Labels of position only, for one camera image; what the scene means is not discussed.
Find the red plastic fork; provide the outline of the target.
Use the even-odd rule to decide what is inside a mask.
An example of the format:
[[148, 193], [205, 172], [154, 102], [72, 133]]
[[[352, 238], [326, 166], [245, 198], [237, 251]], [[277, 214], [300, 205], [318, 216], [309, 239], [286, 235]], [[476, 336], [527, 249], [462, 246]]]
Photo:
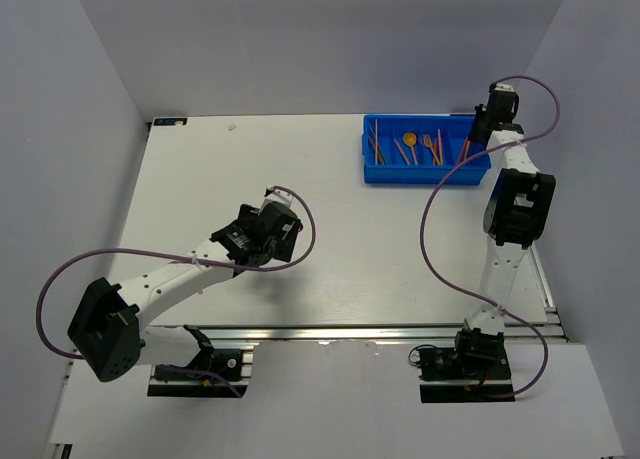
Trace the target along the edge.
[[440, 129], [437, 130], [437, 142], [436, 142], [436, 145], [437, 145], [437, 154], [438, 154], [439, 164], [440, 165], [444, 165], [442, 135], [441, 135], [441, 130]]

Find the yellow fork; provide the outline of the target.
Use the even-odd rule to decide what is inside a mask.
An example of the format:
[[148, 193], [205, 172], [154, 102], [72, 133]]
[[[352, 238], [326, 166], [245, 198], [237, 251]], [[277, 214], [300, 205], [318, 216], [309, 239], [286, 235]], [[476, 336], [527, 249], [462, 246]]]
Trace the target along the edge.
[[433, 147], [433, 146], [432, 146], [432, 139], [431, 139], [431, 137], [430, 137], [430, 135], [429, 135], [429, 134], [424, 134], [424, 135], [423, 135], [423, 144], [424, 144], [424, 146], [425, 146], [425, 147], [430, 151], [430, 153], [431, 153], [431, 156], [432, 156], [432, 163], [433, 163], [434, 165], [437, 165], [437, 164], [435, 164], [435, 163], [434, 163], [434, 158], [433, 158], [433, 154], [432, 154], [432, 152], [433, 152], [433, 151], [432, 151], [432, 147]]

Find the orange chopstick diagonal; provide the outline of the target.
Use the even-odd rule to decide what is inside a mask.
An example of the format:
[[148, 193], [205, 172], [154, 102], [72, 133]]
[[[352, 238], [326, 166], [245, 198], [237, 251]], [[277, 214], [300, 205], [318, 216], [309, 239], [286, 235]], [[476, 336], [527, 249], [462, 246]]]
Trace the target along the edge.
[[378, 138], [378, 121], [377, 119], [374, 121], [374, 144], [375, 144], [375, 164], [379, 165], [382, 163], [382, 159], [380, 156], [380, 148], [379, 148], [379, 138]]

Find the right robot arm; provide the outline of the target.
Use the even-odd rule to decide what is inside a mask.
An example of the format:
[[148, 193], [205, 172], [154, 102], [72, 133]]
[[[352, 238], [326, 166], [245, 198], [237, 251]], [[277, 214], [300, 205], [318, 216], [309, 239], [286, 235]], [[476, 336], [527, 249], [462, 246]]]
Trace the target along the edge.
[[514, 122], [519, 106], [515, 89], [505, 83], [489, 88], [486, 105], [476, 108], [472, 140], [500, 148], [499, 174], [483, 217], [487, 253], [480, 294], [492, 302], [465, 319], [472, 332], [498, 336], [520, 263], [543, 233], [555, 191], [555, 177], [534, 165], [523, 143], [524, 131]]

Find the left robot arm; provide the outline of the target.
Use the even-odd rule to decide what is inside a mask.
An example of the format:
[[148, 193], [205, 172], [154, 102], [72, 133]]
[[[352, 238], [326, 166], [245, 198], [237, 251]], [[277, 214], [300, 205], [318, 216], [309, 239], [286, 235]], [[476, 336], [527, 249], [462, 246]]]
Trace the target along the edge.
[[192, 250], [184, 262], [121, 283], [92, 282], [68, 336], [101, 382], [136, 365], [172, 366], [199, 378], [215, 367], [215, 350], [196, 326], [156, 326], [154, 320], [205, 289], [248, 268], [292, 259], [301, 221], [290, 194], [276, 190], [259, 207], [242, 205], [237, 218]]

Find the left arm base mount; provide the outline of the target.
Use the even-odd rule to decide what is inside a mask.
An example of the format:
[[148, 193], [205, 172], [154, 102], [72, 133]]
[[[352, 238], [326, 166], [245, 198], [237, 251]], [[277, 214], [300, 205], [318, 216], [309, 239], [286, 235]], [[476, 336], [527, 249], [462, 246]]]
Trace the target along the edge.
[[149, 397], [240, 399], [246, 393], [243, 350], [216, 347], [192, 325], [150, 327], [145, 340], [160, 352], [152, 365]]

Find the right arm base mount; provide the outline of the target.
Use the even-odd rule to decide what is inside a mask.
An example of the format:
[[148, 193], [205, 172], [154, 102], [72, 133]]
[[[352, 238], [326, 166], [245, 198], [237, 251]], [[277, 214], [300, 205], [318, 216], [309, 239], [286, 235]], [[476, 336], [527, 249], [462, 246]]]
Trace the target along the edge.
[[504, 334], [461, 329], [452, 347], [422, 344], [408, 354], [419, 370], [424, 404], [513, 402], [512, 374]]

